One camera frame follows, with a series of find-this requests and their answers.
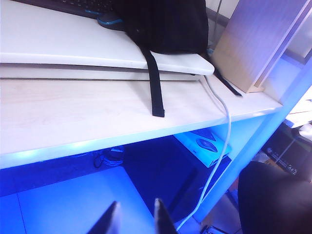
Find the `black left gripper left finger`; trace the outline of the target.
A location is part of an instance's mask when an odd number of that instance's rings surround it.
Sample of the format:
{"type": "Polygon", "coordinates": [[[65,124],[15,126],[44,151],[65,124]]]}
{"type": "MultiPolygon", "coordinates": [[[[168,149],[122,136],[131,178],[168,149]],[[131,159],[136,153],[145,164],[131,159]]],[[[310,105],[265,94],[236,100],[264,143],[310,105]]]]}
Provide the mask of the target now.
{"type": "Polygon", "coordinates": [[[121,204],[114,201],[88,234],[118,234],[121,227],[121,204]]]}

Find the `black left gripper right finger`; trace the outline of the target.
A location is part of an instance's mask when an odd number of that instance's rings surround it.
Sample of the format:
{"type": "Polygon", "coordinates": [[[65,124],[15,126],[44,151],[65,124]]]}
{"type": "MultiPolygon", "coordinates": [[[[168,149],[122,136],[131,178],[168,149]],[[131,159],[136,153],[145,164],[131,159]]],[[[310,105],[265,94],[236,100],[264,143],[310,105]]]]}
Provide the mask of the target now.
{"type": "Polygon", "coordinates": [[[176,228],[160,198],[155,199],[154,222],[156,234],[176,234],[176,228]]]}

